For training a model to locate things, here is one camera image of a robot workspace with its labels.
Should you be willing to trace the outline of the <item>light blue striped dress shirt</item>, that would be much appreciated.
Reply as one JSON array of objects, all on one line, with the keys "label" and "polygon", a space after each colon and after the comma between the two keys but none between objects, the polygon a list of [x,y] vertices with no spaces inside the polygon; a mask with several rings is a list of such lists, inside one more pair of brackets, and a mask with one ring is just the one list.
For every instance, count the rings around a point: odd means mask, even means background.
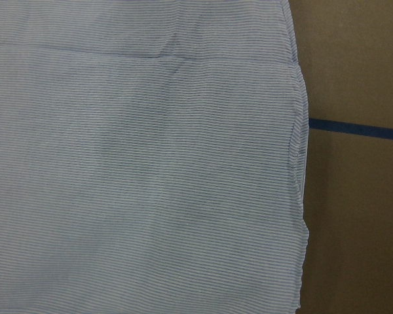
[{"label": "light blue striped dress shirt", "polygon": [[0,313],[295,313],[287,1],[0,1]]}]

